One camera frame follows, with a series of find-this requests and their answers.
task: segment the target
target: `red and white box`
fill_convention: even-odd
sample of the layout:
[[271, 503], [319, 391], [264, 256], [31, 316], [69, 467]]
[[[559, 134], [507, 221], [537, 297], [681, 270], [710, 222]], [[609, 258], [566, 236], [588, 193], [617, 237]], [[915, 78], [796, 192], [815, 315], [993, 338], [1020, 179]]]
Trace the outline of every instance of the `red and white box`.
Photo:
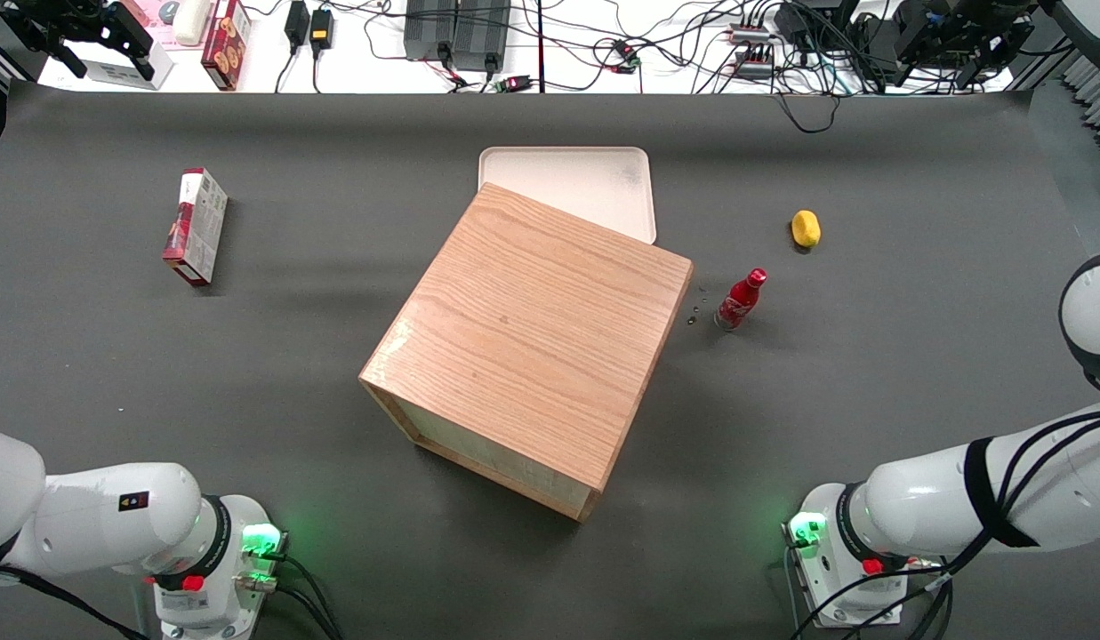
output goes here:
[[208, 170], [197, 167], [183, 172], [178, 216], [170, 225], [163, 261], [193, 286], [208, 285], [213, 279], [228, 201], [226, 191]]
[[240, 0], [219, 0], [213, 5], [201, 66], [220, 90], [235, 90], [249, 44], [249, 15]]

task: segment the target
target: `white table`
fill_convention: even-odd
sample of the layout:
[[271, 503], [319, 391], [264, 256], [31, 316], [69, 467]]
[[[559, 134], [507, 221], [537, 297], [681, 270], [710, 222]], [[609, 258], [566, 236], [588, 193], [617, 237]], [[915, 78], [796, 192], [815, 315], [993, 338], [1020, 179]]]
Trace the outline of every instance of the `white table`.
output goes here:
[[[387, 12], [403, 13], [405, 11], [407, 0], [386, 1], [389, 2]], [[273, 8], [274, 0], [244, 0], [244, 3], [248, 7], [267, 12]], [[619, 23], [628, 33], [640, 34], [652, 27], [657, 21], [669, 16], [683, 3], [684, 0], [623, 0], [619, 8]], [[741, 3], [748, 11], [751, 11], [751, 9], [757, 8], [759, 1], [741, 0]], [[712, 4], [715, 2], [696, 2], [680, 9], [673, 21], [659, 25], [648, 37], [659, 41], [679, 34], [688, 29], [689, 20], [692, 16], [704, 12]], [[738, 4], [740, 4], [740, 0], [729, 2], [725, 7], [737, 7]], [[524, 5], [529, 9], [529, 13], [521, 10]], [[892, 13], [897, 5], [897, 0], [862, 0], [858, 11], [873, 12], [876, 15], [880, 15], [883, 12]], [[310, 11], [315, 11], [317, 8], [317, 2], [309, 1]], [[513, 0], [513, 10], [509, 16], [513, 29], [508, 33], [505, 66], [498, 77], [518, 76], [518, 74], [538, 77], [535, 8], [535, 0]], [[332, 10], [337, 20], [333, 48], [321, 54], [318, 68], [318, 86], [322, 92], [441, 93], [452, 89], [451, 81], [441, 77], [439, 73], [429, 68], [425, 63], [384, 60], [372, 54], [372, 48], [374, 48], [378, 56], [403, 56], [404, 18], [375, 16], [374, 20], [371, 20], [367, 24], [367, 32], [371, 34], [370, 47], [364, 25], [372, 18], [371, 12], [378, 10], [378, 4], [372, 3], [364, 7], [362, 11], [355, 12], [343, 12], [334, 8]], [[288, 0], [280, 0], [280, 5], [268, 16], [249, 12], [253, 20], [253, 32], [249, 36], [249, 53], [241, 73], [239, 92], [273, 92], [277, 74], [285, 67], [285, 62], [289, 57], [288, 41], [282, 33], [286, 13], [288, 13]], [[767, 24], [770, 24], [772, 15], [773, 9], [767, 13]], [[570, 23], [591, 25], [598, 30], [622, 32], [617, 26], [617, 7], [607, 0], [561, 0], [560, 2], [546, 0], [544, 18], [546, 77], [553, 84], [586, 86], [593, 81], [593, 86], [588, 90], [597, 93], [636, 93], [640, 89], [644, 89], [646, 93], [689, 93], [692, 92], [692, 86], [698, 88], [710, 78], [708, 74], [697, 73], [694, 67], [675, 67], [654, 48], [645, 48], [640, 54], [640, 59], [642, 59], [640, 76], [635, 76], [635, 74], [634, 76], [619, 76], [619, 74], [603, 71], [597, 77], [597, 69], [583, 64], [582, 60], [595, 64], [593, 53], [588, 47], [606, 34], [575, 29], [572, 25], [558, 23], [558, 21], [570, 21]], [[727, 29], [728, 21], [735, 20], [735, 16], [719, 16], [703, 29], [701, 45], [694, 59], [700, 62], [704, 68], [716, 69], [728, 57], [733, 47], [727, 44], [724, 31]], [[685, 57], [692, 58], [694, 36], [695, 33], [689, 34], [686, 47], [684, 47]], [[565, 48], [564, 45], [554, 44], [550, 40], [570, 41], [574, 44], [582, 44], [583, 47], [570, 45], [569, 48]], [[81, 58], [128, 64], [122, 54], [99, 47], [98, 44], [73, 42], [69, 45], [73, 52]], [[666, 46], [671, 52], [675, 52], [676, 41], [668, 41]], [[790, 45], [784, 45], [782, 42], [774, 45], [777, 59], [784, 59], [782, 56], [787, 56], [792, 49]], [[212, 92], [217, 90], [211, 78], [201, 67], [200, 49], [172, 52], [169, 56], [175, 62], [175, 66], [161, 90], [164, 92]], [[838, 93], [858, 92], [861, 89], [858, 78], [846, 66], [846, 63], [832, 63], [832, 66], [837, 66], [842, 70], [838, 71], [837, 81], [834, 81], [832, 77], [826, 77], [825, 84], [827, 86], [834, 86]], [[482, 73], [463, 73], [461, 76], [471, 84], [481, 84], [485, 78], [485, 74]], [[821, 86], [816, 73], [803, 70], [790, 71], [782, 80], [787, 82], [788, 89], [795, 92], [809, 92], [809, 90], [817, 89]], [[1009, 81], [1010, 74], [1008, 71], [1001, 73], [1000, 76], [986, 81], [983, 90], [1002, 90], [1009, 85]], [[74, 74], [62, 63], [54, 59], [50, 59], [48, 64], [45, 65], [40, 84], [69, 90], [141, 90], [74, 77]], [[724, 81], [721, 80], [719, 85], [723, 86]], [[782, 90], [781, 85], [781, 81], [777, 81], [774, 89]], [[890, 88], [889, 92], [908, 93], [914, 92], [914, 90], [930, 90], [935, 86], [936, 80], [926, 78], [922, 81], [908, 81], [903, 88]], [[477, 89], [480, 87], [475, 86], [475, 88], [464, 89], [462, 92]], [[707, 93], [712, 89], [713, 86], [708, 84], [703, 92]], [[548, 86], [546, 92], [562, 92], [562, 90]], [[736, 78], [736, 80], [728, 81], [723, 92], [768, 93], [772, 87], [768, 81], [743, 81]], [[536, 91], [537, 88], [530, 89], [528, 93]], [[311, 57], [311, 49], [308, 45], [299, 49], [297, 58], [285, 75], [280, 92], [314, 92], [314, 57]]]

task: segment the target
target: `wooden box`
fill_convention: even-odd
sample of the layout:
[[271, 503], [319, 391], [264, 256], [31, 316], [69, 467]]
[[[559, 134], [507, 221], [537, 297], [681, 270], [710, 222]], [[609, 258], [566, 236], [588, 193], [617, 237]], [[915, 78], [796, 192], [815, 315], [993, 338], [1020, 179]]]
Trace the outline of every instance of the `wooden box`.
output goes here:
[[485, 185], [360, 380], [411, 442], [585, 520], [691, 276], [688, 258]]

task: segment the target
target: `warning label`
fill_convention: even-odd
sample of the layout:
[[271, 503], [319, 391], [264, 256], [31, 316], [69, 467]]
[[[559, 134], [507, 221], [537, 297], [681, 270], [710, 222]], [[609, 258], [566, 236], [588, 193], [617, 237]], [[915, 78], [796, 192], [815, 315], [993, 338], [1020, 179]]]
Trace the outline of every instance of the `warning label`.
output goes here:
[[209, 608], [205, 592], [163, 592], [163, 608], [168, 611], [197, 611]]

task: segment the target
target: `power supply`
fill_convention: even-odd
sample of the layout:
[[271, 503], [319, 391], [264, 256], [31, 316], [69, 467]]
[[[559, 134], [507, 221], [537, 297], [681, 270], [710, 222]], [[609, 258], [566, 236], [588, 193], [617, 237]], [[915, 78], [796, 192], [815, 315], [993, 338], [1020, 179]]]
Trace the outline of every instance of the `power supply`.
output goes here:
[[407, 0], [404, 52], [408, 60], [451, 57], [458, 9], [458, 0]]
[[509, 0], [461, 0], [453, 47], [455, 68], [501, 71], [508, 25]]

